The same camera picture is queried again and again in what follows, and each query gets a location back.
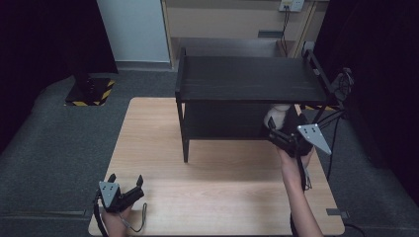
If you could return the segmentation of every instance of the white wall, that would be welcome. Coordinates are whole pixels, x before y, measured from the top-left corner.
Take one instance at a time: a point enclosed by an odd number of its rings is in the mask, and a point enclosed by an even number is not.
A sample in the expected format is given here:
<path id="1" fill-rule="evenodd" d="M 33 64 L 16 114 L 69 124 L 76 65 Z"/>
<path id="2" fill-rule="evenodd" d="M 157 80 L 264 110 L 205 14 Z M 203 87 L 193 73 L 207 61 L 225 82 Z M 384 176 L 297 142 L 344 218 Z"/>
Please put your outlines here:
<path id="1" fill-rule="evenodd" d="M 160 0 L 98 0 L 115 61 L 170 63 Z"/>

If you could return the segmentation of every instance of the hand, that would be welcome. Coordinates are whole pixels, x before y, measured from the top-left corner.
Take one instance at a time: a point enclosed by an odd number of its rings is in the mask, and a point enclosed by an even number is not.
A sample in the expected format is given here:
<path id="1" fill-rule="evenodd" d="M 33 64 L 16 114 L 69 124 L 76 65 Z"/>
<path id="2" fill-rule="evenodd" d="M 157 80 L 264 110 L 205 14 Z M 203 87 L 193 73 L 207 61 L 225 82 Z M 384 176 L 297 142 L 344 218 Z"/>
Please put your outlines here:
<path id="1" fill-rule="evenodd" d="M 283 149 L 277 147 L 278 154 L 281 157 L 281 171 L 283 174 L 283 180 L 286 185 L 292 186 L 301 186 L 301 177 L 299 175 L 298 164 L 295 158 L 290 157 L 290 155 Z M 310 162 L 311 155 L 314 152 L 314 148 L 308 152 L 307 155 L 301 156 L 302 166 L 306 168 Z"/>
<path id="2" fill-rule="evenodd" d="M 131 209 L 132 205 L 121 212 L 123 219 L 128 219 Z M 121 220 L 121 216 L 118 213 L 102 211 L 102 220 L 104 221 L 110 237 L 126 236 L 126 226 Z"/>

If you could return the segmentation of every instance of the forearm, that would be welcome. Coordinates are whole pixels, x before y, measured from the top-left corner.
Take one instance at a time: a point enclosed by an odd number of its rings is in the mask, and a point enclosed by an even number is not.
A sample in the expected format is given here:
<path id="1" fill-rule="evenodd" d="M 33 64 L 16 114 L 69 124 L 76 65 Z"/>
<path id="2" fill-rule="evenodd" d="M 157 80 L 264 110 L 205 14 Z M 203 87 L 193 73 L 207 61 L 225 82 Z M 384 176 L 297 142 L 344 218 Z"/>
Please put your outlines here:
<path id="1" fill-rule="evenodd" d="M 286 189 L 298 236 L 323 236 L 301 186 L 286 182 Z"/>

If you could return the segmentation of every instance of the wooden table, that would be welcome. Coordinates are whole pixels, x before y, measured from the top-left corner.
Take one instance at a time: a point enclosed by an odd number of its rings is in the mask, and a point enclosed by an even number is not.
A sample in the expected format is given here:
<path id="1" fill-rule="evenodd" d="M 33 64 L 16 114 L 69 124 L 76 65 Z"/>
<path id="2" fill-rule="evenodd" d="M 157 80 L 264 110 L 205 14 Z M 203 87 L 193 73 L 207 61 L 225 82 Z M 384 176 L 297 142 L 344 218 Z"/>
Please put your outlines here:
<path id="1" fill-rule="evenodd" d="M 146 223 L 131 235 L 290 235 L 290 207 L 275 147 L 264 140 L 192 140 L 189 163 L 174 98 L 131 100 L 105 180 L 115 173 L 126 192 L 139 174 L 145 196 L 130 216 Z M 306 192 L 325 235 L 344 232 L 317 154 L 308 168 L 313 189 Z M 100 236 L 92 218 L 89 233 Z"/>

